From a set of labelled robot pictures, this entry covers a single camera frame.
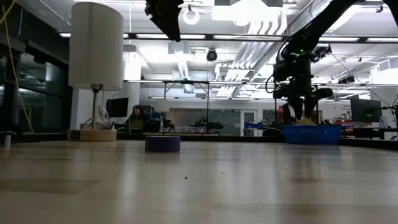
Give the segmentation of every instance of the camera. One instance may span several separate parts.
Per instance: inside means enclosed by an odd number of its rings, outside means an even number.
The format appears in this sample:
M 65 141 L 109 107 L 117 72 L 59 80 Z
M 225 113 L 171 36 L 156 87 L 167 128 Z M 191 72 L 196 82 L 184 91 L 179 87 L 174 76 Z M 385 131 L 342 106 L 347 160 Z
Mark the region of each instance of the camera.
M 207 61 L 208 62 L 215 62 L 217 60 L 217 53 L 215 49 L 210 49 L 207 53 Z

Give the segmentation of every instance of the purple cylinder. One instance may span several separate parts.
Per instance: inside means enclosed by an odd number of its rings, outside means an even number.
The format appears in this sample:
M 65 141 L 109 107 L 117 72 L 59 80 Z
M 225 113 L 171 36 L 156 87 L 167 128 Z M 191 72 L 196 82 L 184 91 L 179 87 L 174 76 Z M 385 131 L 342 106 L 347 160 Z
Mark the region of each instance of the purple cylinder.
M 146 152 L 180 152 L 180 136 L 146 136 Z

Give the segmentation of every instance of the ceiling pipe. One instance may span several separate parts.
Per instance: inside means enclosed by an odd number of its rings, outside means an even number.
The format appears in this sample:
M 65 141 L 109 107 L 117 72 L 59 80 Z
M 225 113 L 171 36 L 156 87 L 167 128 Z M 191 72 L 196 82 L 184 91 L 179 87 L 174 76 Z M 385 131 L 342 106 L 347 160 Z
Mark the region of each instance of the ceiling pipe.
M 281 34 L 284 30 L 286 30 L 287 27 L 287 16 L 284 12 L 280 15 L 280 18 L 277 19 L 272 23 L 271 29 L 267 34 Z M 261 50 L 260 54 L 257 54 L 255 58 L 250 62 L 249 68 L 253 68 L 259 61 L 260 59 L 266 54 L 269 50 L 269 48 L 272 46 L 271 43 L 265 43 L 263 45 L 263 49 Z
M 270 26 L 270 25 L 269 25 L 269 22 L 268 22 L 268 21 L 267 21 L 267 22 L 264 22 L 263 25 L 262 25 L 262 28 L 261 28 L 261 30 L 260 30 L 260 33 L 266 34 L 267 31 L 268 31 L 268 29 L 269 29 L 269 26 Z M 255 58 L 257 58 L 258 55 L 259 55 L 261 52 L 264 51 L 264 47 L 265 47 L 267 44 L 268 44 L 267 42 L 258 43 L 258 45 L 257 45 L 258 47 L 256 47 L 256 50 L 253 52 L 252 57 L 249 58 L 249 60 L 246 62 L 245 67 L 249 68 L 250 63 L 252 63 L 252 61 L 253 61 Z
M 183 80 L 189 80 L 189 70 L 187 65 L 187 59 L 184 57 L 184 43 L 173 42 L 173 51 L 178 55 L 177 65 L 180 71 L 181 78 Z M 195 87 L 193 85 L 184 85 L 184 93 L 195 93 Z
M 261 34 L 261 35 L 265 34 L 265 33 L 263 33 L 263 34 L 260 33 L 260 31 L 262 31 L 261 27 L 263 25 L 264 25 L 264 22 L 262 22 L 262 21 L 254 22 L 254 31 L 256 34 Z M 239 62 L 237 63 L 239 68 L 244 68 L 245 61 L 249 58 L 249 56 L 251 56 L 251 53 L 253 52 L 254 49 L 256 49 L 256 47 L 258 47 L 258 45 L 259 45 L 259 43 L 257 43 L 257 42 L 249 43 L 248 51 L 241 59 L 239 59 Z
M 301 28 L 306 26 L 313 18 L 321 13 L 331 0 L 312 0 L 299 16 L 293 19 L 294 22 L 290 22 L 284 32 L 284 35 L 292 35 L 299 31 Z M 256 71 L 260 70 L 262 66 L 267 64 L 274 54 L 276 54 L 282 47 L 283 43 L 273 43 L 267 53 L 263 56 L 258 64 L 254 67 Z
M 248 34 L 253 33 L 254 23 L 255 23 L 255 21 L 250 22 L 250 28 L 248 30 Z M 243 42 L 241 45 L 241 48 L 239 49 L 239 52 L 235 56 L 234 62 L 232 63 L 233 68 L 237 67 L 236 64 L 239 62 L 239 60 L 242 58 L 244 53 L 247 51 L 247 47 L 248 47 L 248 42 Z

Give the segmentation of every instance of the ceiling light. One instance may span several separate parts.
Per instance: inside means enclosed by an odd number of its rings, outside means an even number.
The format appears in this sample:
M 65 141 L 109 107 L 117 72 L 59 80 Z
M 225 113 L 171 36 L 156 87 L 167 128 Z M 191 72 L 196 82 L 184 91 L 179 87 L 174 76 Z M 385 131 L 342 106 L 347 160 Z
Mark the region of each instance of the ceiling light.
M 70 38 L 70 33 L 60 33 L 61 37 Z
M 352 96 L 356 96 L 356 95 L 362 95 L 362 94 L 364 94 L 364 93 L 369 93 L 370 91 L 362 91 L 361 93 L 355 93 L 355 94 L 351 94 L 351 95 L 348 95 L 348 96 L 343 96 L 343 97 L 340 97 L 341 99 L 347 99 L 347 98 L 350 98 L 350 97 L 352 97 Z
M 367 86 L 367 87 L 398 87 L 395 84 L 338 84 L 338 83 L 312 83 L 312 85 L 319 86 L 341 86 L 341 87 L 351 87 L 351 86 Z
M 194 16 L 192 18 L 188 18 L 189 12 L 194 13 Z M 184 11 L 184 13 L 182 14 L 182 18 L 186 24 L 195 25 L 199 22 L 199 19 L 200 19 L 199 11 L 197 11 L 196 9 L 191 9 L 189 6 L 188 9 L 186 9 Z
M 280 36 L 264 35 L 214 35 L 215 40 L 253 40 L 253 41 L 281 41 Z
M 209 82 L 210 84 L 242 85 L 244 82 Z
M 161 80 L 125 80 L 129 83 L 163 83 Z
M 74 0 L 75 2 L 97 2 L 97 3 L 105 3 L 105 4 L 125 4 L 125 3 L 143 3 L 145 1 L 140 0 Z
M 397 38 L 387 38 L 387 37 L 371 37 L 366 40 L 367 42 L 398 42 Z
M 63 38 L 70 38 L 71 34 L 70 33 L 59 33 L 61 37 Z M 123 38 L 129 38 L 129 34 L 123 34 Z
M 320 42 L 357 42 L 359 37 L 320 37 Z
M 248 82 L 246 84 L 248 84 L 248 85 L 265 85 L 266 83 L 265 82 Z
M 205 35 L 195 35 L 195 34 L 182 34 L 181 39 L 195 39 L 195 40 L 200 40 L 200 39 L 205 39 Z
M 284 9 L 290 9 L 290 8 L 293 8 L 293 7 L 296 7 L 296 6 L 297 6 L 297 2 L 284 3 L 284 5 L 283 5 Z
M 138 39 L 168 39 L 165 34 L 137 34 Z
M 145 0 L 74 0 L 75 2 L 97 2 L 97 3 L 104 3 L 104 4 L 146 4 Z M 185 4 L 191 5 L 199 5 L 201 6 L 203 3 L 202 1 L 192 1 L 192 0 L 185 0 Z
M 176 97 L 178 99 L 182 100 L 205 100 L 206 98 L 200 98 L 200 97 Z

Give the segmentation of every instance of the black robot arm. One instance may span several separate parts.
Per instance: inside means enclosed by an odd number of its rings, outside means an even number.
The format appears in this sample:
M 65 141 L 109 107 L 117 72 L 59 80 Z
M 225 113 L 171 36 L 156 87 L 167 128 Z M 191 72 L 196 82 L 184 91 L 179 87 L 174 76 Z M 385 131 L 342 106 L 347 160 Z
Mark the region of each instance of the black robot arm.
M 277 63 L 274 65 L 275 90 L 274 98 L 286 97 L 295 110 L 296 118 L 302 116 L 304 102 L 305 117 L 311 117 L 318 100 L 333 95 L 329 88 L 313 89 L 311 85 L 311 53 L 319 38 L 346 12 L 353 4 L 364 0 L 333 0 L 309 24 L 287 39 L 279 50 Z M 398 25 L 398 1 L 384 0 L 389 6 Z M 289 84 L 278 82 L 289 80 Z
M 284 48 L 282 58 L 286 59 L 293 54 L 313 50 L 319 38 L 346 12 L 352 5 L 360 0 L 333 0 L 319 15 L 303 29 L 289 38 L 289 43 Z M 391 9 L 392 15 L 398 25 L 398 1 L 384 0 Z

